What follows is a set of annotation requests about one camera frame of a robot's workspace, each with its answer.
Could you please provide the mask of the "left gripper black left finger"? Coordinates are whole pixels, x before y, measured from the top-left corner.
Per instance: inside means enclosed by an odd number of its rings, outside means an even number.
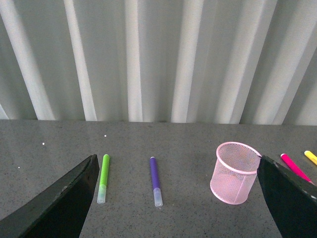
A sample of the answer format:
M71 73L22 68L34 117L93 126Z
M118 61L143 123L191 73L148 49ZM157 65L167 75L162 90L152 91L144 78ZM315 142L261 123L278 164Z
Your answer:
M77 238L94 198L99 163L91 155L0 222L2 238Z

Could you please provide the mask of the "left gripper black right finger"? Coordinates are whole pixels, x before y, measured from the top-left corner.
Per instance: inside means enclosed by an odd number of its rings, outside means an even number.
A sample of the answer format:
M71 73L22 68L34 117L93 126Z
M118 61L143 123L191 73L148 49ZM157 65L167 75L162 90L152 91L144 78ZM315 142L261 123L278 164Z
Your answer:
M267 207L284 238L317 236L317 187L268 156L257 175Z

